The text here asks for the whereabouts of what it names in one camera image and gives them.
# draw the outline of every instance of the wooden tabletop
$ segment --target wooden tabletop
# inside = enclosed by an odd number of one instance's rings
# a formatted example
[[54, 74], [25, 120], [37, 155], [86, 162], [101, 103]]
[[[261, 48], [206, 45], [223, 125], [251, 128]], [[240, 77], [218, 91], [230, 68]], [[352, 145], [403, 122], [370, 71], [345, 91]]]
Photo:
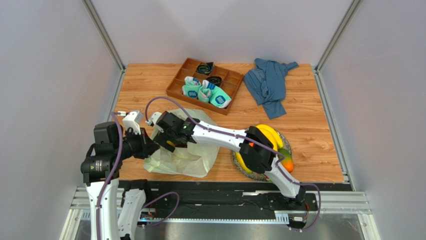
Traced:
[[[150, 99], [166, 96], [166, 88], [182, 64], [129, 64], [116, 111], [145, 110]], [[217, 66], [247, 73], [253, 64], [218, 63]], [[294, 161], [291, 173], [301, 182], [343, 182], [342, 170], [336, 154], [329, 125], [326, 120], [320, 94], [309, 64], [300, 64], [291, 70], [287, 77], [287, 94], [282, 104], [287, 114], [270, 120], [262, 106], [257, 106], [247, 87], [242, 83], [228, 115], [203, 109], [220, 127], [244, 129], [260, 123], [270, 125], [281, 132], [289, 141]], [[180, 101], [185, 108], [202, 109], [196, 105]], [[154, 101], [148, 110], [163, 112], [176, 109], [170, 101]], [[150, 135], [152, 127], [141, 123]], [[231, 159], [229, 149], [220, 148], [216, 162], [207, 176], [196, 178], [185, 175], [170, 175], [148, 172], [144, 160], [130, 158], [123, 161], [120, 178], [126, 180], [148, 179], [159, 181], [252, 181], [238, 171]]]

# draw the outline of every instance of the wall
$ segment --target wall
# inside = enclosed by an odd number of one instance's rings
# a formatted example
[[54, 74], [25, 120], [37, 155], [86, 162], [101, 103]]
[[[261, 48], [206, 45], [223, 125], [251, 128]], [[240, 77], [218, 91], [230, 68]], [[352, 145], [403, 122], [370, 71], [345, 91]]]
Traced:
[[365, 0], [322, 77], [381, 238], [424, 239], [426, 2]]
[[119, 71], [83, 3], [0, 2], [1, 239], [59, 239]]
[[125, 64], [316, 64], [351, 0], [93, 0]]

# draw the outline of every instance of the blue cloth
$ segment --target blue cloth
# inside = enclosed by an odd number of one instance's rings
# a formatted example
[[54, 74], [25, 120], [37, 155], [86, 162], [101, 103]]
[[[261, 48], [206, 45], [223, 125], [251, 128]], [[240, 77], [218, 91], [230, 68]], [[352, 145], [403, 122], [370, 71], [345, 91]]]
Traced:
[[248, 91], [256, 100], [257, 105], [263, 105], [269, 119], [286, 114], [281, 100], [286, 98], [287, 73], [299, 67], [297, 62], [289, 64], [268, 61], [260, 58], [254, 60], [255, 67], [244, 75]]

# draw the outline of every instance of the wooden box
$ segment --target wooden box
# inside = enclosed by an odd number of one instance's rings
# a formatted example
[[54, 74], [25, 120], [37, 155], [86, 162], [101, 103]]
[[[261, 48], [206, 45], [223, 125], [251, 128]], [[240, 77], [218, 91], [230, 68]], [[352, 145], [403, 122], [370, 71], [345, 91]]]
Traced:
[[[204, 75], [196, 72], [197, 66], [201, 63], [205, 62], [192, 58], [187, 58], [186, 61], [183, 63], [182, 67], [174, 76], [174, 79], [168, 85], [166, 89], [167, 95], [223, 115], [228, 115], [228, 112], [231, 109], [235, 97], [237, 96], [237, 91], [240, 88], [241, 83], [243, 82], [244, 76], [239, 72], [231, 71], [219, 66], [214, 66], [213, 71], [209, 75]], [[203, 102], [196, 98], [185, 96], [182, 91], [182, 86], [185, 85], [185, 77], [187, 76], [194, 77], [200, 80], [200, 82], [210, 76], [221, 77], [222, 83], [220, 84], [220, 88], [223, 89], [225, 93], [230, 96], [231, 102], [225, 108], [218, 108], [211, 103]]]

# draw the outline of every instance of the white bag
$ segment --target white bag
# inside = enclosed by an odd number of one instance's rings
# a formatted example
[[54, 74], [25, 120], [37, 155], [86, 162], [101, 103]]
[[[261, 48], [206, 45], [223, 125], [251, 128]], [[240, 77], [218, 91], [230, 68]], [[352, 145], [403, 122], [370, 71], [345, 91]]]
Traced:
[[[217, 124], [203, 111], [197, 109], [185, 110], [194, 119], [199, 119], [210, 125], [217, 126]], [[187, 119], [187, 115], [180, 108], [168, 111], [180, 119]], [[151, 139], [158, 133], [154, 129]], [[170, 152], [161, 147], [149, 158], [145, 159], [143, 167], [148, 172], [160, 174], [183, 174], [191, 177], [202, 178], [212, 168], [218, 156], [219, 146], [215, 144], [205, 143], [187, 143], [187, 148], [176, 147], [174, 152]]]

